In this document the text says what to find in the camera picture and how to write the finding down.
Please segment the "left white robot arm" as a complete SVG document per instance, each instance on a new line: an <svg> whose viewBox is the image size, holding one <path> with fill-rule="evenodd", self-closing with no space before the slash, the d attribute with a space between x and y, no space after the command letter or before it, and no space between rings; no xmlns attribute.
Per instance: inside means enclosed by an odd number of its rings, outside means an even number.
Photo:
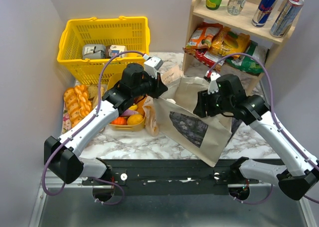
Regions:
<svg viewBox="0 0 319 227"><path fill-rule="evenodd" d="M44 142L45 167L66 184L79 177L102 177L107 165L97 159L80 159L82 151L102 128L128 110L136 98L144 95L158 98L168 90L158 72L162 64L161 59L153 57L143 65L127 65L121 79L82 121L59 138L50 136Z"/></svg>

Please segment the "silver red bull can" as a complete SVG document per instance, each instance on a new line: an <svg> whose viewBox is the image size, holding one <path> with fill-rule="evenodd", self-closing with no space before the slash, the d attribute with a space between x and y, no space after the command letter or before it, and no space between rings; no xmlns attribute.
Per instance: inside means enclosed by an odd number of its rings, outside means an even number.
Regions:
<svg viewBox="0 0 319 227"><path fill-rule="evenodd" d="M273 37L283 37L289 31L294 19L304 6L305 0L287 0L282 11L270 29Z"/></svg>

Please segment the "banana print plastic bag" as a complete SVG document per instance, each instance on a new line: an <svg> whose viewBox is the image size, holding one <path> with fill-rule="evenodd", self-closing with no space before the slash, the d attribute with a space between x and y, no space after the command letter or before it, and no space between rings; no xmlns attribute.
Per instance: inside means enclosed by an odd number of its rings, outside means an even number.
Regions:
<svg viewBox="0 0 319 227"><path fill-rule="evenodd" d="M165 85L183 77L184 73L178 65L173 66L163 74L161 74L161 80ZM145 112L145 129L151 136L157 136L159 134L159 126L156 121L156 109L154 106L153 98L147 96L142 106Z"/></svg>

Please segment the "blue red bull can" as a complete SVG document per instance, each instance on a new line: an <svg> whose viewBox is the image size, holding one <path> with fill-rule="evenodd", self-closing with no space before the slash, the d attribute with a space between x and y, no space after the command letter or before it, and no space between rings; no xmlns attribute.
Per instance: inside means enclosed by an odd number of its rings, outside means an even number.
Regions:
<svg viewBox="0 0 319 227"><path fill-rule="evenodd" d="M277 1L278 0L261 0L252 18L252 24L256 27L264 26Z"/></svg>

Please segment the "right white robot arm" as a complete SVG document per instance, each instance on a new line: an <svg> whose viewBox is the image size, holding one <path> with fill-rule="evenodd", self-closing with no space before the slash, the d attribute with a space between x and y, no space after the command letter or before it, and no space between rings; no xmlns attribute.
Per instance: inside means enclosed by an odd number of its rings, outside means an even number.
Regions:
<svg viewBox="0 0 319 227"><path fill-rule="evenodd" d="M259 133L280 156L283 165L241 157L230 167L233 178L255 179L272 185L292 200L300 200L319 181L319 160L282 126L259 95L248 96L232 74L211 74L206 90L197 93L193 111L198 117L231 114Z"/></svg>

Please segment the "beige canvas tote bag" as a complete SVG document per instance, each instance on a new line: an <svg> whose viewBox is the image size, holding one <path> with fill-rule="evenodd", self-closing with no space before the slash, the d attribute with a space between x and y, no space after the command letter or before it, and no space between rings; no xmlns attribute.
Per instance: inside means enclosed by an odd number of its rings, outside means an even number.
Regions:
<svg viewBox="0 0 319 227"><path fill-rule="evenodd" d="M214 167L241 123L222 115L193 114L197 93L208 86L203 78L181 77L167 84L168 91L154 99L154 107L160 131Z"/></svg>

